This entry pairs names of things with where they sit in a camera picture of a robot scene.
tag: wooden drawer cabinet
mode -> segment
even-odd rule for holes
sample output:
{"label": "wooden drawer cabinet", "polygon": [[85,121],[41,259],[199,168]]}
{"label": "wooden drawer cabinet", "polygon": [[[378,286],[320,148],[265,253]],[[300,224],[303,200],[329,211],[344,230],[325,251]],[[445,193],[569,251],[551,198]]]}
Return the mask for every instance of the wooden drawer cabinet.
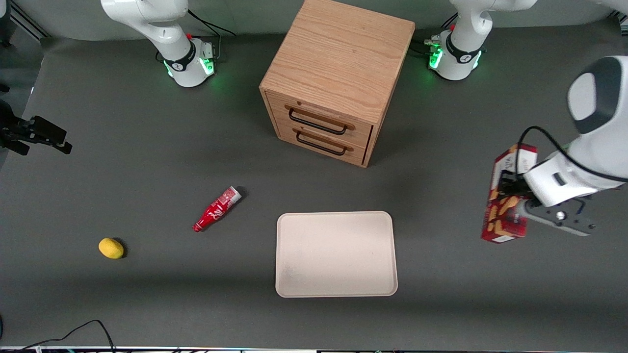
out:
{"label": "wooden drawer cabinet", "polygon": [[305,0],[259,89],[279,139],[366,167],[414,23]]}
{"label": "wooden drawer cabinet", "polygon": [[322,111],[290,97],[267,92],[268,102],[277,125],[309,129],[330,139],[339,139],[359,146],[369,142],[372,125],[350,120],[340,114]]}

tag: wooden cabinet top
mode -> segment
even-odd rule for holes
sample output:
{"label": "wooden cabinet top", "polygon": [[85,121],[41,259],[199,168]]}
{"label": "wooden cabinet top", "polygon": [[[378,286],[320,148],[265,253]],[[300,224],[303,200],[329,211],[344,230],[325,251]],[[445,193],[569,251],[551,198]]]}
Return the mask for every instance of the wooden cabinet top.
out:
{"label": "wooden cabinet top", "polygon": [[414,23],[305,0],[260,87],[379,124]]}

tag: black cable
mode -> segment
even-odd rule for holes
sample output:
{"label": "black cable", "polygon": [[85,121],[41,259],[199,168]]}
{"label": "black cable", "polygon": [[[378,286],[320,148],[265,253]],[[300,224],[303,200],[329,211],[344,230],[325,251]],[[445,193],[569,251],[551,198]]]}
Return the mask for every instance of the black cable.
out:
{"label": "black cable", "polygon": [[[192,38],[201,38],[201,36],[192,36]],[[218,59],[220,57],[220,38],[218,39],[218,57],[216,59]],[[159,52],[159,50],[157,50],[155,52],[155,61],[157,61],[158,63],[163,63],[163,56],[161,56],[161,59],[159,58],[159,56],[161,55],[161,53]]]}
{"label": "black cable", "polygon": [[523,139],[526,137],[526,135],[530,131],[532,131],[532,130],[540,131],[551,142],[551,144],[554,145],[554,147],[558,150],[558,152],[560,152],[561,155],[563,155],[568,161],[572,162],[575,166],[577,166],[578,168],[584,170],[585,172],[587,172],[589,174],[593,174],[596,177],[600,177],[600,178],[604,178],[604,179],[608,179],[608,180],[613,180],[614,182],[622,182],[622,183],[628,182],[628,178],[620,178],[619,176],[614,176],[614,175],[608,175],[608,174],[600,173],[599,171],[591,170],[591,169],[587,168],[586,166],[581,165],[576,160],[574,160],[570,155],[568,155],[567,152],[565,152],[565,150],[560,146],[560,144],[558,142],[556,142],[554,137],[552,137],[552,135],[550,135],[549,132],[547,132],[542,127],[536,126],[536,125],[535,126],[530,126],[529,128],[527,128],[521,134],[521,137],[519,138],[519,141],[517,142],[517,153],[515,155],[515,160],[514,160],[514,172],[515,172],[515,175],[518,178],[519,178],[519,151],[521,151],[521,144],[523,143]]}
{"label": "black cable", "polygon": [[216,32],[216,30],[214,29],[214,27],[211,27],[209,24],[207,24],[207,23],[205,23],[205,22],[203,22],[203,21],[201,21],[201,23],[202,23],[202,24],[204,24],[204,25],[205,25],[205,27],[207,27],[207,28],[209,28],[210,30],[212,30],[212,32],[214,32],[217,36],[219,36],[219,37],[221,36],[221,35],[220,35],[220,33]]}
{"label": "black cable", "polygon": [[216,28],[218,28],[219,30],[223,30],[223,31],[225,31],[225,32],[229,32],[229,33],[231,33],[231,34],[232,34],[232,35],[234,35],[234,36],[236,35],[235,33],[231,32],[230,30],[227,30],[227,29],[225,29],[225,28],[223,28],[223,27],[217,26],[216,24],[213,24],[213,23],[211,23],[211,22],[207,22],[207,21],[205,21],[204,19],[202,19],[202,18],[198,17],[198,16],[197,16],[195,13],[193,13],[193,12],[192,12],[192,10],[190,10],[190,9],[188,9],[188,13],[189,13],[189,14],[191,14],[191,16],[192,16],[192,17],[194,17],[195,19],[197,19],[197,20],[201,21],[202,23],[205,23],[205,24],[207,24],[207,25],[209,25],[209,26],[216,27]]}
{"label": "black cable", "polygon": [[417,54],[421,54],[421,55],[429,55],[429,53],[426,52],[420,52],[417,49],[414,49],[413,47],[409,46],[408,49],[412,50],[413,52],[417,53]]}
{"label": "black cable", "polygon": [[451,24],[451,22],[458,16],[458,13],[453,14],[452,17],[449,17],[443,24],[440,25],[440,28],[445,28]]}
{"label": "black cable", "polygon": [[218,60],[220,59],[220,53],[222,53],[222,36],[220,35],[220,33],[216,32],[215,29],[211,28],[207,23],[204,23],[204,22],[201,22],[201,23],[204,24],[210,30],[214,31],[214,33],[216,33],[216,35],[218,36],[218,54],[215,56],[216,60]]}
{"label": "black cable", "polygon": [[105,328],[105,325],[102,324],[102,322],[100,320],[90,320],[88,322],[85,322],[83,325],[73,329],[72,331],[69,331],[67,335],[63,336],[60,339],[49,339],[49,340],[43,340],[41,342],[37,342],[37,343],[33,343],[30,345],[27,345],[26,347],[19,349],[19,350],[12,350],[12,353],[23,353],[26,352],[29,348],[32,347],[36,347],[38,345],[42,345],[44,343],[48,343],[48,342],[58,342],[58,341],[62,341],[65,340],[66,338],[68,338],[69,335],[72,335],[76,330],[81,329],[84,326],[87,326],[88,324],[92,323],[92,322],[97,322],[100,327],[102,327],[102,330],[105,332],[105,335],[107,335],[107,341],[109,341],[109,347],[111,348],[111,352],[116,353],[116,349],[114,348],[114,342],[111,340],[111,336],[109,335],[109,331],[107,331],[107,329]]}

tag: drawer handle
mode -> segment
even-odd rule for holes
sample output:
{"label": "drawer handle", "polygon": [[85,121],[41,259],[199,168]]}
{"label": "drawer handle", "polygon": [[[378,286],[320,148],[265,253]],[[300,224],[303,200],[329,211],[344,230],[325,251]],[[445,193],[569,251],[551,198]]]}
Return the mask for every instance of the drawer handle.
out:
{"label": "drawer handle", "polygon": [[334,134],[334,135],[342,135],[345,132],[347,132],[347,126],[345,125],[344,128],[342,128],[342,130],[338,131],[338,130],[334,130],[334,129],[330,129],[330,128],[326,128],[325,126],[322,125],[318,125],[318,124],[314,124],[313,122],[309,122],[303,119],[299,119],[295,116],[292,115],[292,113],[294,113],[295,110],[293,108],[290,108],[290,111],[288,112],[288,116],[290,117],[290,120],[292,121],[296,121],[296,122],[300,122],[301,124],[307,125],[307,126],[311,126],[313,128],[317,128],[319,130],[323,130],[326,133],[330,133],[330,134]]}
{"label": "drawer handle", "polygon": [[315,144],[315,143],[311,143],[311,142],[309,142],[309,141],[305,141],[304,139],[300,139],[300,138],[299,138],[299,136],[301,136],[301,131],[297,131],[297,132],[296,132],[296,140],[297,140],[297,141],[299,141],[300,143],[307,144],[307,145],[308,145],[308,146],[310,146],[310,147],[318,148],[318,149],[320,149],[321,151],[325,151],[325,152],[327,152],[327,153],[331,153],[331,154],[333,154],[333,155],[342,156],[342,155],[344,155],[344,154],[345,154],[345,152],[347,151],[347,148],[346,148],[346,147],[344,147],[344,148],[342,149],[342,152],[334,151],[333,149],[329,149],[329,148],[326,148],[326,147],[323,147],[323,146],[319,146],[319,145],[317,145],[317,144]]}

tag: lemon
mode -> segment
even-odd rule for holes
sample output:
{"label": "lemon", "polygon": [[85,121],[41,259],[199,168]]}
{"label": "lemon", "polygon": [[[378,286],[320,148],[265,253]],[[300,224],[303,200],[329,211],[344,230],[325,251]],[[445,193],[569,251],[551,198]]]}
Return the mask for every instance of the lemon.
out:
{"label": "lemon", "polygon": [[100,243],[98,243],[98,250],[110,259],[119,259],[124,255],[124,247],[122,244],[111,238],[101,240]]}

